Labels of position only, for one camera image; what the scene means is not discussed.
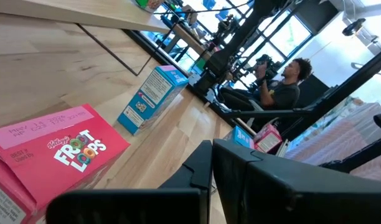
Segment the wooden floor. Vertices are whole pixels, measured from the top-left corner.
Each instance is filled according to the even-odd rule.
[[[136,72],[149,57],[120,30],[85,28]],[[184,90],[153,128],[130,135],[116,118],[157,65],[136,77],[74,24],[0,14],[0,127],[89,103],[131,143],[97,187],[156,188],[202,140],[231,130]],[[225,223],[218,194],[211,221]]]

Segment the wooden table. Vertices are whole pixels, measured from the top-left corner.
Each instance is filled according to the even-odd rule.
[[[166,52],[169,52],[178,42],[179,39],[184,40],[188,46],[195,50],[199,55],[203,54],[203,59],[208,60],[212,53],[205,51],[206,48],[200,43],[199,40],[196,40],[194,36],[188,33],[185,28],[181,25],[176,25],[173,28],[173,32],[175,33],[175,38],[173,38],[170,44],[164,49]]]
[[[167,33],[168,27],[134,0],[0,0],[6,14],[94,26]]]

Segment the black t-shirt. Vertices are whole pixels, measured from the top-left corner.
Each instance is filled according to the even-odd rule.
[[[285,85],[282,82],[278,82],[276,85],[268,86],[274,105],[270,107],[263,107],[264,110],[289,110],[296,106],[298,98],[300,96],[300,89],[297,83]],[[261,101],[260,92],[257,90],[253,93],[253,97]]]

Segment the blue cereal box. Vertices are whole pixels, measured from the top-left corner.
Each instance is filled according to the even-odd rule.
[[[250,135],[246,133],[242,128],[236,126],[234,129],[229,132],[225,137],[225,140],[231,141],[235,144],[249,147],[250,149],[254,149],[254,141]]]
[[[118,122],[131,134],[149,128],[187,84],[188,79],[174,66],[156,67],[120,114]]]

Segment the man's hand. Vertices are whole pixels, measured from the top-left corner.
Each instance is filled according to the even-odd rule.
[[[263,81],[263,84],[260,87],[260,97],[260,102],[263,106],[272,106],[275,104],[275,101],[270,95],[270,91],[268,89],[268,85],[266,84],[266,80]]]
[[[264,78],[265,76],[265,72],[266,72],[266,62],[264,62],[264,64],[258,66],[256,69],[255,69],[255,76],[257,77],[257,79],[261,79],[261,78]]]

